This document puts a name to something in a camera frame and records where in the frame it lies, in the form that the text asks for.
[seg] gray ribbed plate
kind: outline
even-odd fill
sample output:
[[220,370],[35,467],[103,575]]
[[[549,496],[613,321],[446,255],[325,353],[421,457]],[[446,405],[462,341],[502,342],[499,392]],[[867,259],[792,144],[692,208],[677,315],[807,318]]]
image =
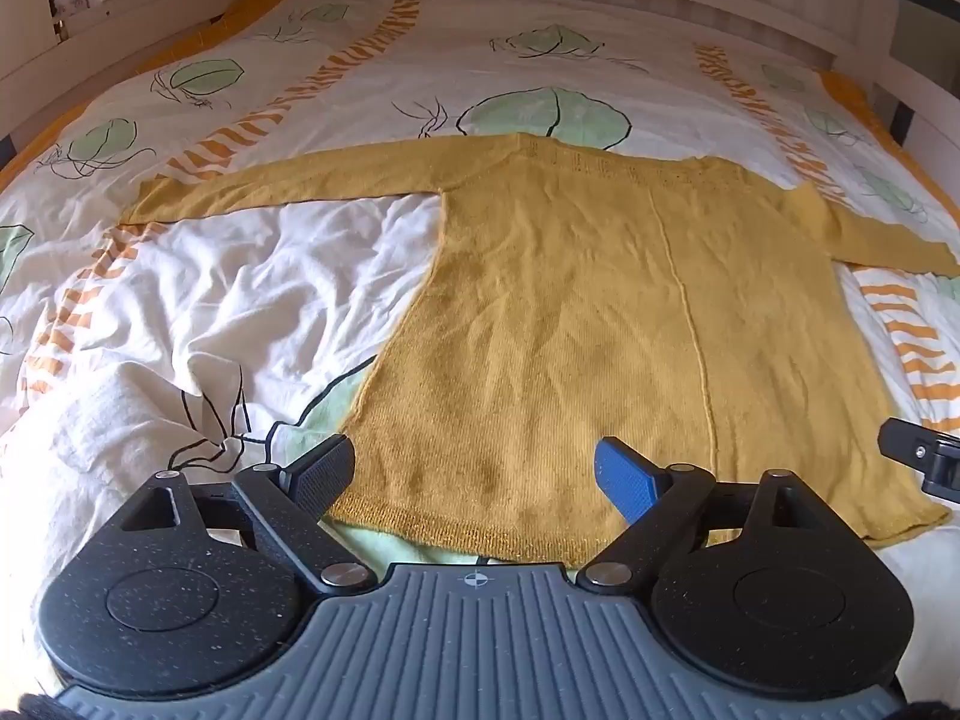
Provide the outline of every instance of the gray ribbed plate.
[[881,688],[797,704],[755,698],[666,651],[627,599],[555,565],[397,565],[318,606],[290,650],[216,693],[134,702],[67,688],[88,720],[880,720]]

